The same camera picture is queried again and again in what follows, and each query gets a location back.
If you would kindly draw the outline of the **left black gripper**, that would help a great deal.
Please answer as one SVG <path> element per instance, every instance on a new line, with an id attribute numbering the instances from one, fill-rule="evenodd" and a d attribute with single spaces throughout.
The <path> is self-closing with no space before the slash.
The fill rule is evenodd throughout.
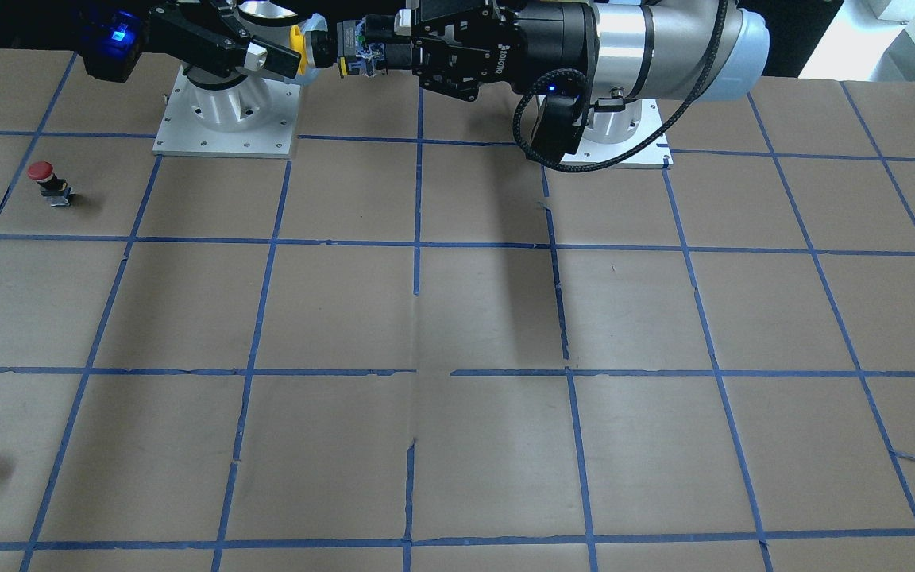
<path id="1" fill-rule="evenodd" d="M 475 101 L 480 87 L 507 83 L 524 95 L 557 69 L 594 76 L 598 14 L 587 2 L 421 1 L 416 10 L 368 14 L 362 73 L 413 72 L 425 90 Z"/>

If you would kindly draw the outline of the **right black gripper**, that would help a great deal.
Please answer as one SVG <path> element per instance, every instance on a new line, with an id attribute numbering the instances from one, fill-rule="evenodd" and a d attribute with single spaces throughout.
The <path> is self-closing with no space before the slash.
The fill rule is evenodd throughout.
<path id="1" fill-rule="evenodd" d="M 219 77 L 294 79 L 303 67 L 304 48 L 291 47 L 299 22 L 299 12 L 272 1 L 166 1 L 148 10 L 148 48 Z"/>

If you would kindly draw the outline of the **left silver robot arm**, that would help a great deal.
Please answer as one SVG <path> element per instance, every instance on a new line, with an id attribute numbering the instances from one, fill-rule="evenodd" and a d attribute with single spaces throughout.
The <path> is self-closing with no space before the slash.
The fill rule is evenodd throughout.
<path id="1" fill-rule="evenodd" d="M 542 97 L 539 153 L 571 153 L 596 113 L 640 99 L 726 100 L 766 65 L 765 19 L 734 1 L 413 1 L 340 23 L 343 76 L 409 70 L 473 101 L 486 83 Z"/>

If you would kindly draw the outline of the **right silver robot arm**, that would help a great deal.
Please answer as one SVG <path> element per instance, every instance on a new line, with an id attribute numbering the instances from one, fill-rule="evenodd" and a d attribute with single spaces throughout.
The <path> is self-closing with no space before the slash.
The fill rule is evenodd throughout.
<path id="1" fill-rule="evenodd" d="M 224 133 L 270 113 L 266 81 L 313 79 L 306 35 L 327 30 L 315 1 L 164 1 L 148 23 L 149 47 L 180 61 L 194 120 Z"/>

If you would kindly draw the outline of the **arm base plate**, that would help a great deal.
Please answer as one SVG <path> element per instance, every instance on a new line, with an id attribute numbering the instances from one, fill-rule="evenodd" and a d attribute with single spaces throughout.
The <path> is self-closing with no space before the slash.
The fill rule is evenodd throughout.
<path id="1" fill-rule="evenodd" d="M 635 100 L 620 112 L 589 111 L 577 153 L 567 153 L 562 165 L 592 165 L 610 160 L 632 149 L 663 124 L 658 103 L 653 99 Z M 674 164 L 667 137 L 661 135 L 617 168 L 663 169 Z"/>
<path id="2" fill-rule="evenodd" d="M 301 86 L 234 72 L 219 77 L 183 65 L 152 151 L 164 157 L 289 159 Z"/>

